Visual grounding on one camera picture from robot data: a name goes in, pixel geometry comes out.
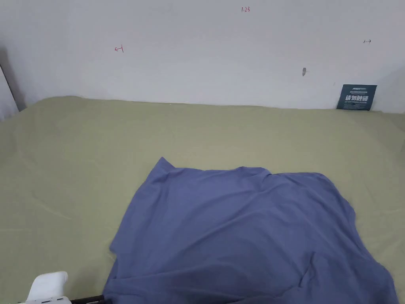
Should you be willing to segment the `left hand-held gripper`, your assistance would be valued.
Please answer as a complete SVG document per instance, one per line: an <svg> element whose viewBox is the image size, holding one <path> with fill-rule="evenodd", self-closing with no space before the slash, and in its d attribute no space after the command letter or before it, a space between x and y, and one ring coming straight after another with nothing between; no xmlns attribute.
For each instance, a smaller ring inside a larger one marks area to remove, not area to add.
<svg viewBox="0 0 405 304"><path fill-rule="evenodd" d="M41 274L33 281L28 298L22 304L105 304L103 295L69 300L64 294L68 280L65 271Z"/></svg>

